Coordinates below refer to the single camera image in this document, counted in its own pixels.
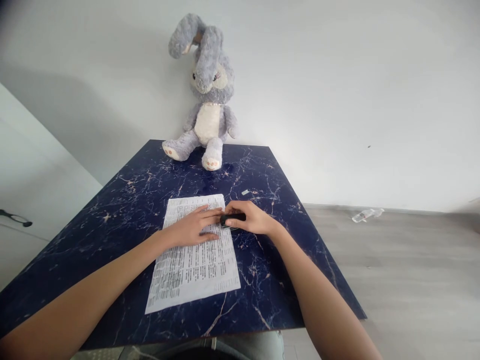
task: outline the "clear plastic bottle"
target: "clear plastic bottle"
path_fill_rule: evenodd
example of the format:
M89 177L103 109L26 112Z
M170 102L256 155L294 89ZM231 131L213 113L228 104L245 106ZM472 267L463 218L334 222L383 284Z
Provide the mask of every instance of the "clear plastic bottle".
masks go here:
M378 218L380 215L382 215L382 213L384 212L385 210L383 210L382 208L380 209L368 209L368 210L363 210L362 212L358 213L357 215L355 215L354 217L352 217L351 219L355 222L355 223L359 223L361 221L364 221L364 222L367 222L367 219L370 218L370 217L374 217L374 218Z

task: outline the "bunny ear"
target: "bunny ear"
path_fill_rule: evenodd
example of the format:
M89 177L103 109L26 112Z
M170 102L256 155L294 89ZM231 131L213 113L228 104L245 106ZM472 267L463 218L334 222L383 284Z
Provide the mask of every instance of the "bunny ear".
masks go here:
M200 89L211 87L217 73L217 63L222 52L224 35L215 26L207 26L200 42L200 55L196 63L197 84Z
M180 20L168 43L168 52L174 59L187 54L190 47L200 45L206 26L202 19L193 13Z

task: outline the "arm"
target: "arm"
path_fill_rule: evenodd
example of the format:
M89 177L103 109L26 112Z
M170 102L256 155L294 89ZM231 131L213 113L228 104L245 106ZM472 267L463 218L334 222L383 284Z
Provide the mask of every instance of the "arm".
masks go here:
M285 228L251 201L231 201L246 221L230 219L228 226L267 235L280 253L295 288L303 321L322 359L382 359L374 343L342 296Z
M230 106L227 105L223 106L223 114L225 116L225 123L228 134L235 139L239 135L237 118L235 117L235 114L230 108Z
M183 131L190 131L194 128L195 122L197 121L197 115L199 114L200 108L202 107L202 103L199 102L195 104L194 107L188 113L188 117L186 118L185 124L183 124Z
M0 359L70 359L125 288L165 250L218 238L199 235L222 214L221 209L205 209L155 232L59 295L0 339Z

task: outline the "white cabinet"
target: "white cabinet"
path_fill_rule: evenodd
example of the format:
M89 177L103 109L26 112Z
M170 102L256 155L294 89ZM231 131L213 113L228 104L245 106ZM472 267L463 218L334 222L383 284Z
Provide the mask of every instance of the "white cabinet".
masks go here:
M43 125L0 84L0 289L101 189Z

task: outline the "finger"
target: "finger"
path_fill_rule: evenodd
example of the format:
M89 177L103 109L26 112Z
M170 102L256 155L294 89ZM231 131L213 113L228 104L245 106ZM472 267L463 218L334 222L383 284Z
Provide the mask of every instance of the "finger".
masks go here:
M198 240L199 240L198 243L201 244L201 243L204 243L206 241L212 241L212 240L218 240L218 239L219 239L219 236L217 234L208 232L208 233L200 235L198 237Z
M209 206L208 205L202 205L200 207L197 207L195 210L193 210L192 212L193 213L199 213L201 212L202 210L205 210L206 208L208 208Z
M245 231L249 231L249 224L246 221L241 221L237 219L228 219L225 221L225 225L231 228L239 228Z
M222 211L222 208L214 209L214 210L208 210L208 211L203 211L199 216L200 219L204 218L210 218L212 216L218 216L222 215L224 212Z
M225 208L225 213L230 214L234 209L240 210L242 212L247 211L249 201L230 201Z
M211 216L211 217L206 217L200 220L200 226L203 229L204 227L208 225L213 225L217 224L220 222L220 216Z

